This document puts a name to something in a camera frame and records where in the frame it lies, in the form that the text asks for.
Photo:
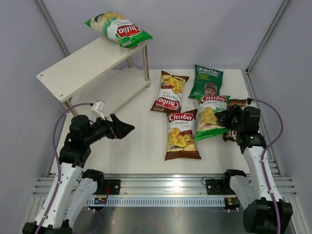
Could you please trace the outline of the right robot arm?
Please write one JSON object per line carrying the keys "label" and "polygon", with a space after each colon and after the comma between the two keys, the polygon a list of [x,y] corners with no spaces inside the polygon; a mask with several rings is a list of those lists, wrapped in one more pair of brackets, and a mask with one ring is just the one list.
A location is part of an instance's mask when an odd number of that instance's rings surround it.
{"label": "right robot arm", "polygon": [[240,147],[249,171],[227,170],[221,181],[222,190],[235,193],[243,211],[243,225],[250,234],[283,234],[293,214],[292,205],[283,201],[267,157],[268,145],[259,132],[260,109],[250,103],[244,108],[238,105],[215,114],[217,123],[236,131],[236,143]]}

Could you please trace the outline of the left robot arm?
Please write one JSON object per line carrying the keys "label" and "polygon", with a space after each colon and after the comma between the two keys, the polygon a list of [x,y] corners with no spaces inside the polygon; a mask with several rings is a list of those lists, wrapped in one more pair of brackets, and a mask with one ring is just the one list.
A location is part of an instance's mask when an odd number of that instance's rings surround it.
{"label": "left robot arm", "polygon": [[91,154],[91,144],[106,137],[123,139],[135,129],[120,121],[98,117],[91,122],[86,115],[72,118],[69,133],[58,157],[58,172],[47,199],[33,222],[24,224],[24,234],[71,234],[77,216],[93,194],[108,191],[104,173],[83,167]]}

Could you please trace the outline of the green Chuba chips bag small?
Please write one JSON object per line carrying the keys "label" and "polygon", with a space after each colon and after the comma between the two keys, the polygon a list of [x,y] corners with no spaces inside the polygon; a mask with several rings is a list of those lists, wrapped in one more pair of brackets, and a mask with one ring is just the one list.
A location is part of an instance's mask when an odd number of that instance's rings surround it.
{"label": "green Chuba chips bag small", "polygon": [[218,136],[228,131],[217,123],[216,113],[227,110],[231,96],[197,95],[198,120],[195,141]]}

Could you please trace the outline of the green Real hand cooked bag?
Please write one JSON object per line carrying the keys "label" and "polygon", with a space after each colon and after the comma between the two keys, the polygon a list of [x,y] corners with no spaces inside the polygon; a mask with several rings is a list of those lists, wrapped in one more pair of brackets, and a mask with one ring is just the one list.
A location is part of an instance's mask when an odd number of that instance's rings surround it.
{"label": "green Real hand cooked bag", "polygon": [[195,79],[188,98],[199,95],[218,96],[223,82],[223,71],[195,64]]}

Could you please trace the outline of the green Chuba chips bag large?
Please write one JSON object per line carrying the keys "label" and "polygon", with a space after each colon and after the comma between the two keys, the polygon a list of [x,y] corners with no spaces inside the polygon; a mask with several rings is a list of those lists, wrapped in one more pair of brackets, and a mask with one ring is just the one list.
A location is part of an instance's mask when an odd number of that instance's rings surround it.
{"label": "green Chuba chips bag large", "polygon": [[117,12],[105,12],[85,22],[87,26],[117,42],[123,48],[135,48],[153,37]]}

